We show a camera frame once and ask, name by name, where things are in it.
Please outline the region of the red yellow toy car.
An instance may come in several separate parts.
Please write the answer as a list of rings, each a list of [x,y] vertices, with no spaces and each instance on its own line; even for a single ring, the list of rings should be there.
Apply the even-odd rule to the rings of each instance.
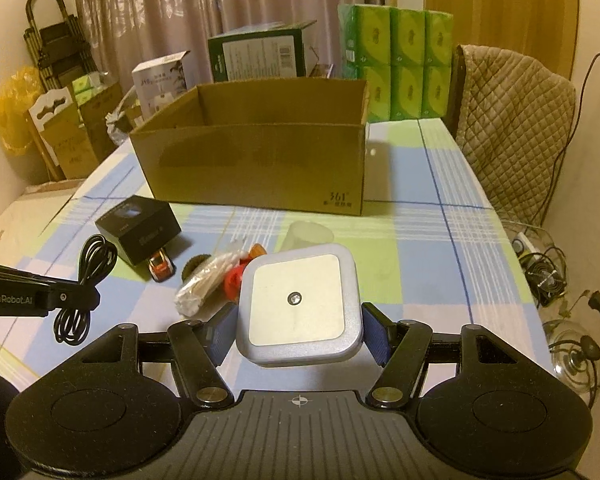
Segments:
[[[147,264],[151,278],[157,283],[172,278],[175,273],[174,265],[164,249],[155,252],[148,259]]]

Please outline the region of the bag of cotton swabs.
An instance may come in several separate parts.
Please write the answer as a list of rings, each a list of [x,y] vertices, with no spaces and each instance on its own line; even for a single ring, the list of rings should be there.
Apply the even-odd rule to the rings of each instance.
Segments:
[[[184,318],[198,313],[212,292],[217,289],[225,275],[238,266],[249,252],[242,243],[233,243],[224,252],[217,252],[202,260],[184,278],[174,296],[175,309]]]

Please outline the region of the white square night light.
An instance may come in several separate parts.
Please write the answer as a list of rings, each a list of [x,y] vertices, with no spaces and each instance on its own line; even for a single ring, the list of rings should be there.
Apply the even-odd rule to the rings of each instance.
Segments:
[[[236,344],[260,367],[350,359],[363,315],[352,254],[323,244],[255,258],[242,274]]]

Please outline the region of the pink curtain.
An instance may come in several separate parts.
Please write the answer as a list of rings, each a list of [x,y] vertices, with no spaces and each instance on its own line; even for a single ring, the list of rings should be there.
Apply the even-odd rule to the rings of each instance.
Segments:
[[[194,79],[212,79],[207,41],[247,25],[312,21],[318,60],[339,67],[338,8],[343,3],[384,0],[76,0],[99,67],[132,86],[141,62],[192,52]]]

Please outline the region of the wooden door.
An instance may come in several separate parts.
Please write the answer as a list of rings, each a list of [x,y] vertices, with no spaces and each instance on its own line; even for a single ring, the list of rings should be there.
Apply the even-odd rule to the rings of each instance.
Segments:
[[[576,52],[580,0],[425,0],[454,15],[458,44],[530,55],[569,79]]]

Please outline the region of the brown carton with white flap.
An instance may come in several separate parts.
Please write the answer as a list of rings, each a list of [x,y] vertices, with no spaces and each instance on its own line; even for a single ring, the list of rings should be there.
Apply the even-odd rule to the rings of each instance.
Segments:
[[[52,153],[50,161],[65,179],[88,177],[116,149],[107,132],[106,116],[121,99],[116,81],[82,105],[65,88],[42,94],[30,108],[38,136]]]

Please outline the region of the dark green product box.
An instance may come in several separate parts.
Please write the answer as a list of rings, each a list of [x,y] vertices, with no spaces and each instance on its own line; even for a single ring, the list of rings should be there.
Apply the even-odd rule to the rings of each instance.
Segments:
[[[208,39],[214,82],[310,76],[320,56],[316,21],[248,25]]]

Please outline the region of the checkered tablecloth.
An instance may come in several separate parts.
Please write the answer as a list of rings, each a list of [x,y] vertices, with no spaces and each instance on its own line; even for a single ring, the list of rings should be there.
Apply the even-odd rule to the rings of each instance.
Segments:
[[[536,364],[552,370],[541,321],[520,264],[500,218],[486,199],[468,162],[441,119],[381,122],[370,126],[365,163],[362,216],[302,214],[237,206],[173,204],[181,234],[166,251],[180,272],[193,256],[244,252],[260,244],[267,256],[249,269],[247,302],[265,328],[282,328],[291,307],[315,307],[317,336],[302,322],[302,341],[318,341],[332,329],[335,307],[319,321],[318,292],[335,299],[336,256],[347,248],[358,276],[358,296],[393,321],[414,320],[435,333],[459,334],[469,323],[482,325]],[[133,194],[150,195],[130,142],[91,175],[57,216],[37,229],[13,266],[35,274],[76,279],[84,242],[96,233],[95,221]],[[300,249],[309,234],[289,234],[306,222],[325,228],[317,242]],[[53,315],[47,318],[0,318],[0,375],[18,390],[98,336],[120,323],[141,333],[157,333],[181,321],[174,297],[182,287],[177,275],[154,282],[147,271],[118,260],[98,286],[100,306],[92,314],[85,344],[58,344]],[[380,369],[364,344],[355,356],[313,366],[260,367],[230,349],[220,367],[236,393],[260,390],[339,390],[366,392]]]

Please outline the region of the white product box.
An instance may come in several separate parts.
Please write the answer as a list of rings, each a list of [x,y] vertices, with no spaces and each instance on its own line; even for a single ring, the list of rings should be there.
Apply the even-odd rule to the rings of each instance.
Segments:
[[[132,70],[143,118],[149,119],[192,86],[189,50],[141,62]]]

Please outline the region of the red Doraemon toy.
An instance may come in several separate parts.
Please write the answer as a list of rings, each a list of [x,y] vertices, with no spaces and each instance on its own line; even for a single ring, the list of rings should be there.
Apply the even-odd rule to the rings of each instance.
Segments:
[[[240,289],[242,288],[242,274],[245,268],[254,258],[266,255],[266,249],[259,243],[254,244],[247,255],[241,258],[237,266],[229,270],[223,281],[223,290],[226,298],[231,302],[237,302]]]

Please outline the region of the open brown cardboard box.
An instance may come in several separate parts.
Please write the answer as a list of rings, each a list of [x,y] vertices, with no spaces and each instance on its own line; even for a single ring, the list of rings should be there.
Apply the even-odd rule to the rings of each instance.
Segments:
[[[369,99],[362,79],[201,84],[130,140],[157,200],[358,216]]]

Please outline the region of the green tissue pack bundle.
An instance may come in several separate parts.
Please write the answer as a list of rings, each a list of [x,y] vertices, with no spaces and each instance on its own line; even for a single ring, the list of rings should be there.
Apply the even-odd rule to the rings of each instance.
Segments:
[[[338,18],[342,76],[366,81],[369,122],[445,115],[454,50],[452,14],[340,4]]]

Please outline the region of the folded black hand trolley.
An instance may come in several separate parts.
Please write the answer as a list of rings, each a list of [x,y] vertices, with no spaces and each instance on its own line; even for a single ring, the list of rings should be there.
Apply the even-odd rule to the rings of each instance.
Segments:
[[[65,88],[98,68],[92,57],[91,45],[74,14],[69,14],[64,0],[55,0],[62,20],[39,28],[33,7],[38,0],[27,0],[26,14],[29,27],[23,39],[34,67],[38,70],[45,91]]]

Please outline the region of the small black box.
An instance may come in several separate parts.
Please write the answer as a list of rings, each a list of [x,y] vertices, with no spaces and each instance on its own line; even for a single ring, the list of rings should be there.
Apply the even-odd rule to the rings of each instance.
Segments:
[[[96,228],[130,266],[138,266],[181,233],[171,206],[162,200],[132,195],[96,221]]]

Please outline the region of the translucent plastic cup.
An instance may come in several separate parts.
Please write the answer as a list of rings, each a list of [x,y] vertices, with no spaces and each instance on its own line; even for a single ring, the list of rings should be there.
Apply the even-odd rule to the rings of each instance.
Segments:
[[[312,221],[295,221],[289,226],[279,250],[288,252],[288,250],[330,244],[334,238],[334,233],[327,226]]]

